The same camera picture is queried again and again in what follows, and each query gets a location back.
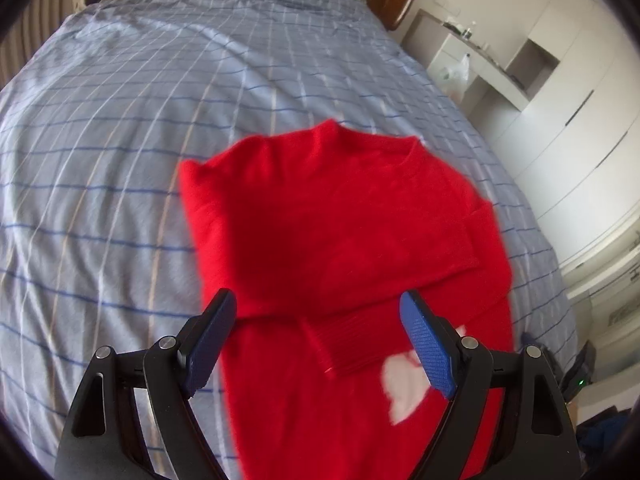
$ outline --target white wardrobe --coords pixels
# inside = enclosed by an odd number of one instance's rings
[[[559,61],[530,104],[488,93],[468,116],[558,254],[597,380],[615,380],[640,362],[640,56],[593,0],[551,0],[529,40]]]
[[[529,39],[560,63],[522,113],[477,126],[568,266],[638,209],[640,57],[592,0],[551,0]]]

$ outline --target bed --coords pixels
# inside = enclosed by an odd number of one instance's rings
[[[147,348],[199,311],[178,163],[327,118],[418,137],[493,202],[514,346],[527,332],[572,364],[575,320],[526,199],[385,30],[410,2],[111,0],[69,17],[2,90],[0,409],[46,470],[95,349]],[[215,370],[192,407],[237,479],[224,396]],[[171,477],[144,392],[138,403]]]

